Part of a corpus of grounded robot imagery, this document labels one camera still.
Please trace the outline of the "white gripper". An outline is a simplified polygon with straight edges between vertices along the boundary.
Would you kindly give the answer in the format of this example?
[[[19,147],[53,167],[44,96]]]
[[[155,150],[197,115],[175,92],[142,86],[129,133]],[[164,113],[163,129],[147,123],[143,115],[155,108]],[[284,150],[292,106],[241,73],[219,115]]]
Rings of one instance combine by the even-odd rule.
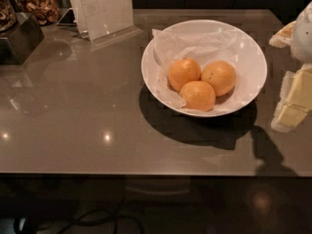
[[[297,19],[282,27],[269,40],[276,48],[291,42],[292,55],[302,63],[312,62],[312,2]],[[312,111],[312,64],[303,64],[297,72],[287,71],[280,91],[271,127],[281,133],[294,130]]]

